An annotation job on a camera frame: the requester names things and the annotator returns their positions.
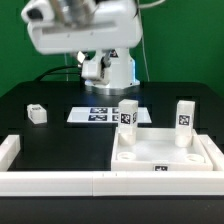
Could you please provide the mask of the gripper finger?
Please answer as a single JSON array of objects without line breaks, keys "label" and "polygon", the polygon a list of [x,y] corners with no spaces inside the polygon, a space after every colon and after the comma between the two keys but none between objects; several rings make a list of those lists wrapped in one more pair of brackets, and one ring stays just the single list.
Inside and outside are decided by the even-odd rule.
[{"label": "gripper finger", "polygon": [[79,63],[83,63],[85,60],[85,54],[81,51],[77,53],[76,59],[78,60]]},{"label": "gripper finger", "polygon": [[110,54],[106,53],[101,59],[102,69],[105,70],[111,66]]}]

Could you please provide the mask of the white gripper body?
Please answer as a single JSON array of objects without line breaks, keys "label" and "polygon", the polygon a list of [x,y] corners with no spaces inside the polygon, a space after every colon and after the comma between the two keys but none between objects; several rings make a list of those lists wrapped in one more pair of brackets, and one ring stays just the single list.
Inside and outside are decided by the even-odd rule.
[{"label": "white gripper body", "polygon": [[27,30],[41,54],[133,48],[142,37],[135,0],[49,0],[55,17]]}]

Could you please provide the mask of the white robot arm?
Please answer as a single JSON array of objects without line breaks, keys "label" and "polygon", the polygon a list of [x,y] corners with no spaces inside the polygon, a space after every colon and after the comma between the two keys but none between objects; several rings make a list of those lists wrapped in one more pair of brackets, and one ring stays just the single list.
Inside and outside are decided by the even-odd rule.
[{"label": "white robot arm", "polygon": [[129,53],[143,34],[135,0],[30,0],[21,16],[38,52],[95,53],[82,62],[88,90],[113,95],[139,85]]}]

